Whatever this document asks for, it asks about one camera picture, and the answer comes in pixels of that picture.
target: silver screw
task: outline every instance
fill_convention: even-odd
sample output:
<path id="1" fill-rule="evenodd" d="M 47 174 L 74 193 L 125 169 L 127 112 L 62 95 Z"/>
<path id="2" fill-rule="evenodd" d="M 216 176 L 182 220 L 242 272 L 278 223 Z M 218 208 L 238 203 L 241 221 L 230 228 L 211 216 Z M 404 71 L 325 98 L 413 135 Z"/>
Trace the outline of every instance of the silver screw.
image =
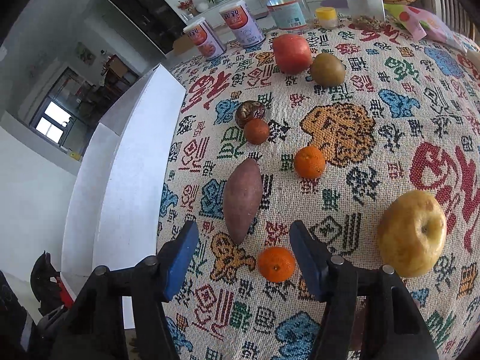
<path id="1" fill-rule="evenodd" d="M 99 265 L 97 268 L 94 269 L 94 273 L 97 275 L 97 276 L 102 276 L 106 271 L 107 271 L 107 267 L 104 266 L 104 265 Z"/>
<path id="2" fill-rule="evenodd" d="M 335 255 L 330 258 L 330 261 L 333 262 L 336 266 L 340 266 L 344 263 L 345 260 L 342 256 Z"/>
<path id="3" fill-rule="evenodd" d="M 154 266 L 157 263 L 157 256 L 148 256 L 143 259 L 146 266 Z"/>
<path id="4" fill-rule="evenodd" d="M 395 272 L 395 269 L 393 269 L 393 266 L 391 265 L 384 265 L 382 269 L 387 275 L 392 275 L 393 272 Z"/>

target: white lid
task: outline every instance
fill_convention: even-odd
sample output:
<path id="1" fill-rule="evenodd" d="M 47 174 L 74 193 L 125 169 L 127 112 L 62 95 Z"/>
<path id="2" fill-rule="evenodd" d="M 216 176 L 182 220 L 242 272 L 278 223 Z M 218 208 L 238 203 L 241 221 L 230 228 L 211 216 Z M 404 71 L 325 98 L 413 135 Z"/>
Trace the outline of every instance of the white lid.
<path id="1" fill-rule="evenodd" d="M 184 29 L 183 29 L 183 32 L 184 33 L 187 33 L 188 31 L 192 30 L 193 28 L 195 28 L 196 26 L 198 26 L 200 23 L 204 23 L 205 21 L 207 21 L 205 19 L 205 17 L 203 16 L 200 16 L 200 17 L 196 17 L 195 19 L 191 19 L 193 21 L 187 21 L 187 24 L 188 26 L 186 26 Z"/>
<path id="2" fill-rule="evenodd" d="M 223 12 L 231 11 L 232 8 L 237 8 L 237 7 L 239 7 L 241 4 L 245 4 L 245 0 L 238 0 L 238 1 L 234 2 L 234 3 L 225 5 L 224 7 L 220 8 L 220 10 L 219 10 L 218 12 L 219 12 L 219 14 L 221 15 Z"/>

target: black door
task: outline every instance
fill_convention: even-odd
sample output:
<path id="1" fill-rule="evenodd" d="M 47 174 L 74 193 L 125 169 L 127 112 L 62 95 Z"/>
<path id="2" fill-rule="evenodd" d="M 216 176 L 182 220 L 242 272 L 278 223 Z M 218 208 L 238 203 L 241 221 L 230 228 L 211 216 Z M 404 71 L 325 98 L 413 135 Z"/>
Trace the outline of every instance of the black door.
<path id="1" fill-rule="evenodd" d="M 165 54 L 181 37 L 183 21 L 165 0 L 111 0 Z"/>

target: tablecloth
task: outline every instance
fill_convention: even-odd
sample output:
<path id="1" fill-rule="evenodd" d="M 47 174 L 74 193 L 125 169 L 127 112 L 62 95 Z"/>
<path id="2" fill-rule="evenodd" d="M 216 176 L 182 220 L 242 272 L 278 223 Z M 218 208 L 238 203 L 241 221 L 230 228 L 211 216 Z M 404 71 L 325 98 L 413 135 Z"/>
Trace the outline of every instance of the tablecloth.
<path id="1" fill-rule="evenodd" d="M 309 230 L 354 265 L 382 265 L 375 233 L 388 205 L 425 190 L 443 206 L 448 233 L 429 273 L 405 279 L 441 359 L 456 358 L 479 325 L 480 73 L 459 50 L 413 42 L 389 23 L 382 32 L 339 28 L 304 34 L 313 55 L 332 53 L 345 82 L 324 88 L 309 72 L 285 75 L 273 39 L 250 49 L 238 42 L 212 62 L 195 57 L 172 70 L 187 89 L 172 140 L 157 248 L 186 220 L 200 240 L 180 292 L 165 313 L 181 359 L 307 359 L 324 304 L 309 294 L 297 267 L 282 283 L 256 269 L 269 246 L 291 250 L 290 224 Z M 466 38 L 464 45 L 476 49 Z M 270 137 L 246 142 L 234 112 L 245 100 L 266 107 Z M 327 166 L 301 179 L 293 157 L 323 147 Z M 255 159 L 263 196 L 244 242 L 228 236 L 222 192 L 235 167 Z M 350 352 L 356 359 L 359 352 Z"/>

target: brown kiwi fruit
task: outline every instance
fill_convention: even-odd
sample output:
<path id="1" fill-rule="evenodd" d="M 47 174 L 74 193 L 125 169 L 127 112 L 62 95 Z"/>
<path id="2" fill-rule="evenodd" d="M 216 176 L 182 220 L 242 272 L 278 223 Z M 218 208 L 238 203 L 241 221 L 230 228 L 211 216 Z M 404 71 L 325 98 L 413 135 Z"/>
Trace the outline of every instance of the brown kiwi fruit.
<path id="1" fill-rule="evenodd" d="M 345 67 L 336 56 L 329 52 L 323 52 L 313 60 L 310 74 L 313 80 L 321 86 L 339 86 L 345 80 Z"/>

